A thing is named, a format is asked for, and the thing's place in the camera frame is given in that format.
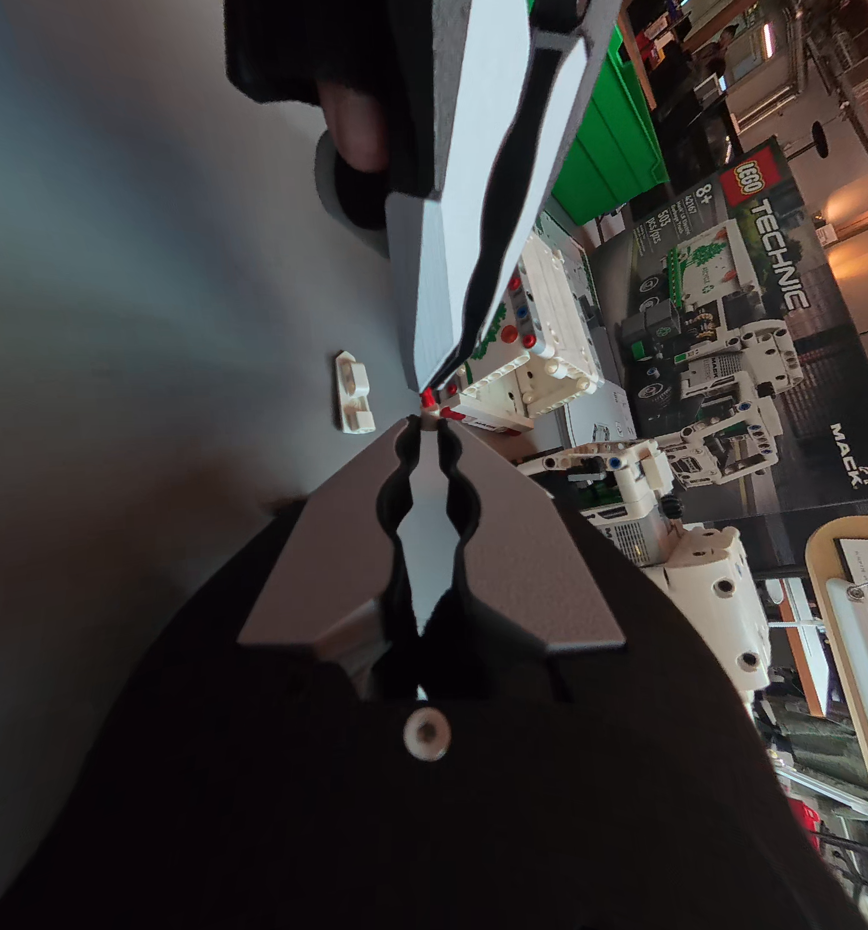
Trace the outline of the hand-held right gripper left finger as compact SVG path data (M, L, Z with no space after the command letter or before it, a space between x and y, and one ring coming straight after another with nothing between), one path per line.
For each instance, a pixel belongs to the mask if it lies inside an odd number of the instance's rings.
M338 665L384 692L378 663L417 643L399 529L413 501L418 417L396 422L308 498L238 644Z

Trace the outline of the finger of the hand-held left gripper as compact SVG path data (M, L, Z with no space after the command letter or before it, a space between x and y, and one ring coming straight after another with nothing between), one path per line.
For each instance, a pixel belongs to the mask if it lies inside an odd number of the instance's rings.
M432 190L387 198L399 346L410 389L428 389L462 342L498 153L531 57L525 2L434 2Z
M519 109L487 188L482 250L464 305L459 348L442 386L496 313L512 265L551 192L583 121L614 30L617 7L527 7L531 57Z

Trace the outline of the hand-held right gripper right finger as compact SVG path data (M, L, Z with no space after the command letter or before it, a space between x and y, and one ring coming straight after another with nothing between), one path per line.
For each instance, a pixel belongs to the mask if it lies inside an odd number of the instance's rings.
M476 623L541 656L625 645L554 499L461 423L441 420L437 436L453 587Z

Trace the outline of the white lego garbage container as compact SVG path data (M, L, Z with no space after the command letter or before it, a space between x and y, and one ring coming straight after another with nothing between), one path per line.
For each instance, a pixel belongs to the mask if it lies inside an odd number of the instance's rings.
M496 434L522 434L540 416L605 383L589 332L585 281L568 255L533 230L496 313L471 354L423 410Z

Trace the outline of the white green lego truck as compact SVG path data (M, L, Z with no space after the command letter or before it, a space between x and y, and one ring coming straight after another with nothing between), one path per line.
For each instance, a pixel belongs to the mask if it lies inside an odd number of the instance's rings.
M770 684L769 625L740 533L686 527L655 440L593 443L515 461L649 577L684 614L750 710Z

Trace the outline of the white lego panel piece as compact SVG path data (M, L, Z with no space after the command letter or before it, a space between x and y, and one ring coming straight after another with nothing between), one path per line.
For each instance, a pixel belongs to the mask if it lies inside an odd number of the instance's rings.
M348 435L375 432L370 409L370 384L366 367L349 352L335 357L335 387L340 430Z

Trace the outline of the black lego set box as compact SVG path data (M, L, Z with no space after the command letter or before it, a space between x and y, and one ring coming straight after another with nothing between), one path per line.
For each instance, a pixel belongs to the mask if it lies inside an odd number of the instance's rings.
M637 436L667 452L687 520L737 527L769 574L868 515L868 357L775 139L589 271Z

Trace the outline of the person's left hand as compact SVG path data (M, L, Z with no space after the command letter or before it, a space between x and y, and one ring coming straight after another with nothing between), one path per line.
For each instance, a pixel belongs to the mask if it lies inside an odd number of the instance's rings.
M363 173L386 171L388 132L379 103L333 81L322 81L317 89L327 129L344 162Z

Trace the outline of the green plastic bin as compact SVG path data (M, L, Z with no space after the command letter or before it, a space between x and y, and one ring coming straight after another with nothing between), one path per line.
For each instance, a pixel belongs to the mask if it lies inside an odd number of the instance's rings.
M623 36L614 29L553 198L583 226L667 182L651 110Z

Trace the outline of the red bag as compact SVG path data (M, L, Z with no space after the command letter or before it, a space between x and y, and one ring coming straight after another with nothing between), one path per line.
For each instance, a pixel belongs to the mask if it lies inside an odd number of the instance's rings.
M800 828L807 834L812 847L821 851L820 827L823 821L820 815L800 799L789 796L789 808L794 819L800 825Z

